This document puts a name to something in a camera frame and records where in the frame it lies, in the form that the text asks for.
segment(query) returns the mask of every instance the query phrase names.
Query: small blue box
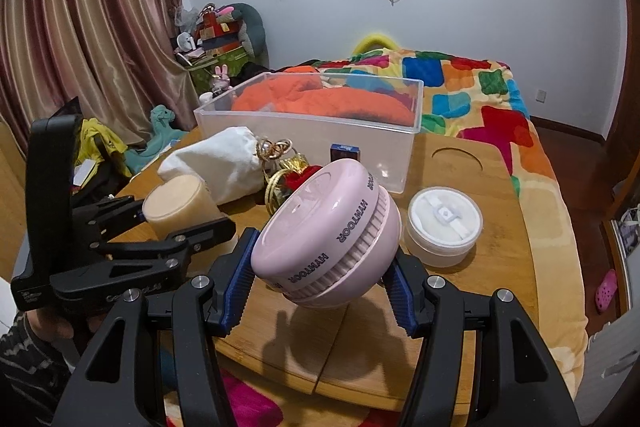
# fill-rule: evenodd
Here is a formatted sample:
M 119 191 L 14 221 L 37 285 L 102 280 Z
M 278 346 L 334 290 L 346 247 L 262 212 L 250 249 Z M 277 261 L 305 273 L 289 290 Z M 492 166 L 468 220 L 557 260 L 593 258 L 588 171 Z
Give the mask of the small blue box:
M 341 160 L 342 158 L 350 158 L 360 161 L 360 148 L 353 145 L 341 145 L 334 143 L 331 145 L 331 161 Z

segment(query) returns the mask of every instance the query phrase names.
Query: bed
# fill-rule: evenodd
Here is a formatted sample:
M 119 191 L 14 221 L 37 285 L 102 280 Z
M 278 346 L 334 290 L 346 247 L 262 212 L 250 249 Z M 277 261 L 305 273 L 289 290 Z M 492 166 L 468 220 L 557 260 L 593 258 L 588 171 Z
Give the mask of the bed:
M 587 345 L 584 286 L 574 232 L 558 181 L 529 119 L 510 68 L 438 52 L 380 49 L 348 60 L 318 62 L 320 71 L 369 73 L 424 81 L 422 131 L 496 146 L 511 175 L 533 256 L 540 333 L 572 396 Z M 238 425 L 394 427 L 397 412 L 304 395 L 224 360 L 225 386 Z M 179 422 L 177 399 L 167 400 Z

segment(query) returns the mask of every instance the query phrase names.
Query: pink shoe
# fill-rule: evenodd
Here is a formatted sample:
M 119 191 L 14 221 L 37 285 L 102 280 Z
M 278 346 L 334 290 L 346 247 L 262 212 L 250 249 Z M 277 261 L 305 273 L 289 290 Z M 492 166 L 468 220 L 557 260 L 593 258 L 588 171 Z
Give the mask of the pink shoe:
M 613 295 L 616 294 L 617 290 L 618 280 L 616 278 L 616 271 L 611 269 L 604 276 L 604 279 L 596 290 L 596 308 L 600 313 L 604 313 L 609 307 L 613 300 Z

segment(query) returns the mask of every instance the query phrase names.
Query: pink container lid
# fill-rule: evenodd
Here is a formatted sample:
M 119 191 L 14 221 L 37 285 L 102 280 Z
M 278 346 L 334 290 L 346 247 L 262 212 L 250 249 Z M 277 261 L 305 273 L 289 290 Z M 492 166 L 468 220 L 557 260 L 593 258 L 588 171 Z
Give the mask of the pink container lid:
M 316 172 L 274 214 L 252 267 L 294 302 L 338 306 L 380 279 L 400 232 L 388 192 L 361 163 L 342 159 Z

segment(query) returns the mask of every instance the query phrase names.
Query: silver bolt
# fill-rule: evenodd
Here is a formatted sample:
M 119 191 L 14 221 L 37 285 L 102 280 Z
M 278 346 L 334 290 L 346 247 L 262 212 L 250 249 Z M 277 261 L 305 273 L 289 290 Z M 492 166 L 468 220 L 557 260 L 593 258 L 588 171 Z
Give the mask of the silver bolt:
M 208 284 L 209 277 L 207 277 L 206 275 L 198 275 L 191 279 L 191 286 L 193 286 L 194 288 L 204 288 L 204 286 L 207 286 Z
M 511 302 L 513 301 L 513 293 L 510 290 L 505 290 L 504 288 L 498 290 L 498 299 L 502 302 Z
M 432 288 L 442 288 L 445 284 L 445 280 L 440 277 L 439 275 L 431 275 L 428 279 L 427 279 L 427 284 L 429 286 L 431 286 Z
M 140 297 L 140 290 L 138 288 L 132 288 L 124 292 L 122 295 L 127 302 L 133 302 Z

